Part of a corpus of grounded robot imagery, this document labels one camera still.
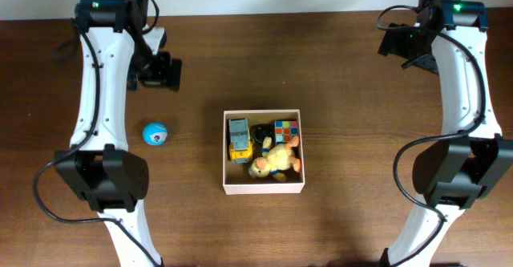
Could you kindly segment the blue ball with eye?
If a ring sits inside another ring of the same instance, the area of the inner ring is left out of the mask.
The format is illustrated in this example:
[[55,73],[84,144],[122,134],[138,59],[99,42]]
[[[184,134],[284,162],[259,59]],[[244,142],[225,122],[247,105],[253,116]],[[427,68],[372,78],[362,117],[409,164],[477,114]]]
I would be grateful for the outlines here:
[[161,123],[149,123],[143,129],[143,140],[151,146],[162,145],[168,137],[167,128]]

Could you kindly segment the yellow plush duck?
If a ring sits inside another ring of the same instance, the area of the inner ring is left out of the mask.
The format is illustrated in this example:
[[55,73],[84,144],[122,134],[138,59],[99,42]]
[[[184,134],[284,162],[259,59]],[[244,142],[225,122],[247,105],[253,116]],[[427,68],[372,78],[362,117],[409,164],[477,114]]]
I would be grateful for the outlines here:
[[295,172],[301,171],[301,160],[296,157],[294,148],[300,144],[300,138],[294,136],[285,144],[273,145],[271,137],[265,137],[262,144],[261,156],[257,157],[248,169],[249,175],[255,178],[273,177],[278,182],[287,180],[283,171],[292,168]]

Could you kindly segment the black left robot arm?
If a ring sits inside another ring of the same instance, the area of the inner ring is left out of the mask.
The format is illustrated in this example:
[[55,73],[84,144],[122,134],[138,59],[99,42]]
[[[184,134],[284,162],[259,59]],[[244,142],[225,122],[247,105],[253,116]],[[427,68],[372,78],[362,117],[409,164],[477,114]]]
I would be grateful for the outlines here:
[[144,211],[145,159],[128,151],[127,91],[180,89],[182,62],[164,51],[166,30],[147,24],[154,0],[79,0],[72,21],[83,50],[79,114],[67,151],[51,162],[106,225],[122,266],[161,266]]

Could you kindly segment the black round ridged disc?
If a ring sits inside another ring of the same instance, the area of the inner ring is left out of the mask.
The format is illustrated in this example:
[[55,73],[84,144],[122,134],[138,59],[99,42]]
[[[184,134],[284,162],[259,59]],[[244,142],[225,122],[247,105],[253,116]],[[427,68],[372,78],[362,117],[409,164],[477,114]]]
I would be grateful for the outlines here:
[[252,126],[252,138],[255,142],[263,144],[265,138],[274,137],[274,126],[271,124],[258,124]]

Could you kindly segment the yellow grey toy truck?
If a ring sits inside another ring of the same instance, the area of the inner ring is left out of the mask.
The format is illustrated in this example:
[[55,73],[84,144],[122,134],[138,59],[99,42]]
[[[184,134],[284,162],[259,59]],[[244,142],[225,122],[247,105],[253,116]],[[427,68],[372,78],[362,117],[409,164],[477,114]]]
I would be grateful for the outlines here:
[[236,164],[245,164],[252,161],[253,145],[248,119],[230,119],[228,130],[230,160]]

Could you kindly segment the multicoloured puzzle cube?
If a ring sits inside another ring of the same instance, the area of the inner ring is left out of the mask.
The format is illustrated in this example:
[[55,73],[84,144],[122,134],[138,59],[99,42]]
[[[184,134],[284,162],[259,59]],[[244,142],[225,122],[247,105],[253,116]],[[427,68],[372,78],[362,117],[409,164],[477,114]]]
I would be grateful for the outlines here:
[[277,144],[285,144],[299,136],[299,128],[296,120],[277,120],[274,122],[274,137]]

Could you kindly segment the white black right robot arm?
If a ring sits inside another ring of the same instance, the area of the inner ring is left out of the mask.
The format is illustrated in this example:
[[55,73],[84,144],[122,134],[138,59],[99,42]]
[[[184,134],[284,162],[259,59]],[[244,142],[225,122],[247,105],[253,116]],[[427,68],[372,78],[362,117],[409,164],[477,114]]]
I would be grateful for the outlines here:
[[485,63],[488,19],[481,2],[418,0],[414,25],[384,27],[381,55],[436,74],[442,132],[422,139],[414,161],[413,208],[383,266],[428,266],[449,227],[487,196],[512,164],[492,107]]

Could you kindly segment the pink box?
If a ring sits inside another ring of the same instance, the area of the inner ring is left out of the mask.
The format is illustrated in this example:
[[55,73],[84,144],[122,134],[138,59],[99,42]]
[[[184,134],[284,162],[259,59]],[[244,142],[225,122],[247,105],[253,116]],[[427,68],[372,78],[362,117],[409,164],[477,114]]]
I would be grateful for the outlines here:
[[244,164],[230,163],[228,160],[228,120],[248,119],[249,125],[274,123],[276,120],[296,120],[297,132],[301,136],[301,113],[299,109],[290,110],[243,110],[224,111],[223,123],[223,187],[227,195],[248,194],[289,194],[300,193],[305,186],[305,172],[286,171],[291,178],[285,183],[275,183],[271,179],[251,179]]

